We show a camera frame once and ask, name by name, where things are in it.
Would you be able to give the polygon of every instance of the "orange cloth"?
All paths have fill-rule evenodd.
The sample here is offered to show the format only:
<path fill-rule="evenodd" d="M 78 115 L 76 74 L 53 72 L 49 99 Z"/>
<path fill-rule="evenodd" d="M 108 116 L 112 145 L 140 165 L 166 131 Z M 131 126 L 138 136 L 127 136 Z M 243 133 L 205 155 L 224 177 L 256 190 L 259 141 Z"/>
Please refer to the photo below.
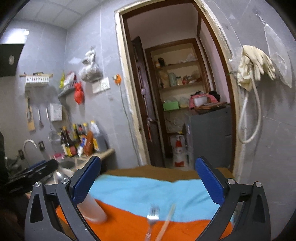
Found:
<path fill-rule="evenodd" d="M 100 240 L 139 241 L 145 239 L 148 230 L 148 222 L 145 217 L 96 201 L 107 214 L 108 220 L 102 224 L 87 223 Z M 56 211 L 58 217 L 66 222 L 60 206 Z M 209 222 L 210 220 L 197 220 L 188 223 L 170 222 L 162 241 L 195 241 Z M 155 240 L 163 224 L 164 221 L 159 221 L 153 226 L 152 241 Z M 229 223 L 221 238 L 229 235 L 231 231 L 232 225 Z"/>

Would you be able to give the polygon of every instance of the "electrical outlet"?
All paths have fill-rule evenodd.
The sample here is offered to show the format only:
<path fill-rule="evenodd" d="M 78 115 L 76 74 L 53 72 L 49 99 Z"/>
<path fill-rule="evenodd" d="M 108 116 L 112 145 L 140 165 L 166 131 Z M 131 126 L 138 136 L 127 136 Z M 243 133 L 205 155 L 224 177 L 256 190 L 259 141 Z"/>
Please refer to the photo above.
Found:
<path fill-rule="evenodd" d="M 94 94 L 110 89 L 109 78 L 107 77 L 93 83 L 92 87 Z"/>

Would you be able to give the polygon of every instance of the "ceiling tile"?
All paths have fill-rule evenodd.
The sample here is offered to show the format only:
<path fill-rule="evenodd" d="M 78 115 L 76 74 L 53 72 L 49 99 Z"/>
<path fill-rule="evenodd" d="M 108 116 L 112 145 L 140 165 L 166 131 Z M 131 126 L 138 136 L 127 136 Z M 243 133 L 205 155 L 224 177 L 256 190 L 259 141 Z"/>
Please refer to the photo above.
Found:
<path fill-rule="evenodd" d="M 48 0 L 48 1 L 60 4 L 60 5 L 63 5 L 63 6 L 66 6 L 72 0 Z"/>
<path fill-rule="evenodd" d="M 43 7 L 43 4 L 43 2 L 31 0 L 22 10 L 19 11 L 17 18 L 34 20 L 39 10 Z"/>
<path fill-rule="evenodd" d="M 69 28 L 74 22 L 76 22 L 81 15 L 74 13 L 68 9 L 64 9 L 57 18 L 53 21 L 55 25 L 58 25 L 62 28 Z"/>
<path fill-rule="evenodd" d="M 63 10 L 61 6 L 53 3 L 45 3 L 36 16 L 37 21 L 52 23 L 56 16 Z"/>
<path fill-rule="evenodd" d="M 67 5 L 67 8 L 70 8 L 78 13 L 85 14 L 98 4 L 99 1 L 97 0 L 73 0 Z"/>

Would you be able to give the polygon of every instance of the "range hood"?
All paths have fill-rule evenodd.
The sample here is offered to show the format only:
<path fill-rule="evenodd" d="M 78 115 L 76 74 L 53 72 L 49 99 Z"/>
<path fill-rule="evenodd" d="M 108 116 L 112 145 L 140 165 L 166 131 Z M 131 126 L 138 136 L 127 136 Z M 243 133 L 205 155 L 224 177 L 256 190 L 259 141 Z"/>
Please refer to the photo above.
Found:
<path fill-rule="evenodd" d="M 0 77 L 14 76 L 29 31 L 8 28 L 0 39 Z"/>

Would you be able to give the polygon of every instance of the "chopstick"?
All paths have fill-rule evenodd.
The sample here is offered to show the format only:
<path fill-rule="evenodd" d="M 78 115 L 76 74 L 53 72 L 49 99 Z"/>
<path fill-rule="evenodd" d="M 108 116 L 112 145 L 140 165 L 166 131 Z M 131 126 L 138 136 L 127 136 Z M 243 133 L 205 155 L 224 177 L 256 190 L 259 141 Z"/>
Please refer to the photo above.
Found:
<path fill-rule="evenodd" d="M 169 211 L 169 213 L 168 213 L 168 215 L 167 215 L 166 221 L 165 221 L 165 223 L 163 224 L 163 226 L 162 226 L 160 232 L 158 233 L 158 235 L 157 235 L 155 241 L 161 241 L 161 239 L 162 239 L 162 237 L 163 237 L 165 231 L 166 231 L 167 228 L 168 228 L 168 225 L 169 225 L 169 223 L 170 223 L 170 220 L 171 220 L 171 218 L 172 218 L 172 216 L 173 216 L 173 214 L 174 214 L 174 212 L 175 212 L 175 209 L 176 209 L 176 204 L 172 204 L 172 206 L 171 206 L 171 208 L 170 208 L 170 211 Z"/>

